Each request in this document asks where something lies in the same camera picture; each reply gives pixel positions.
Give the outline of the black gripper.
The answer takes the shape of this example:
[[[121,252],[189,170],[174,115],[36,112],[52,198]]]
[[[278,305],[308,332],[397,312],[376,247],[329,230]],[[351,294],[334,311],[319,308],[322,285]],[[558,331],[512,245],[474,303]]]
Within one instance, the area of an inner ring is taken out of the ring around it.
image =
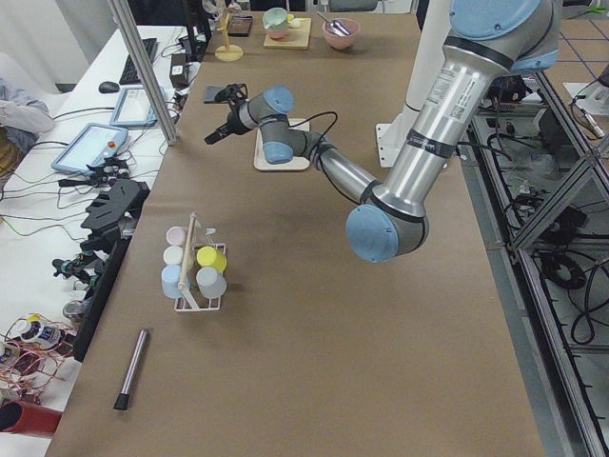
[[[238,113],[231,112],[226,122],[205,138],[206,144],[215,144],[232,134],[243,135],[247,133],[247,126],[242,122]]]

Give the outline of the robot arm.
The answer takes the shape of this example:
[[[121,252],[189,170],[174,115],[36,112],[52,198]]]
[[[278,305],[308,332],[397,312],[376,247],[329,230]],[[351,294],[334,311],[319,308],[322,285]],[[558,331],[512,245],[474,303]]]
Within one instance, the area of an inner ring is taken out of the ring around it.
[[[439,31],[443,63],[384,181],[343,156],[324,134],[291,128],[294,98],[285,86],[243,100],[235,86],[226,87],[230,113],[205,141],[213,145],[256,129],[269,164],[307,158],[358,204],[346,220],[354,253],[371,263],[389,261],[424,243],[424,200],[491,83],[555,64],[561,19],[560,1],[429,2],[423,29]]]

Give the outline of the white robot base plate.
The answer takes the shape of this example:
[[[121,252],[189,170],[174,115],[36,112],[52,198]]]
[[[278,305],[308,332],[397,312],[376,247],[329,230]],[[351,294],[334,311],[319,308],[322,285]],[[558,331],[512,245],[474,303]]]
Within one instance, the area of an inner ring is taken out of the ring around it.
[[[406,135],[413,127],[442,68],[442,44],[450,30],[449,7],[449,0],[433,0],[427,3],[403,109],[390,124],[376,125],[377,150],[383,168],[391,168],[394,165]]]

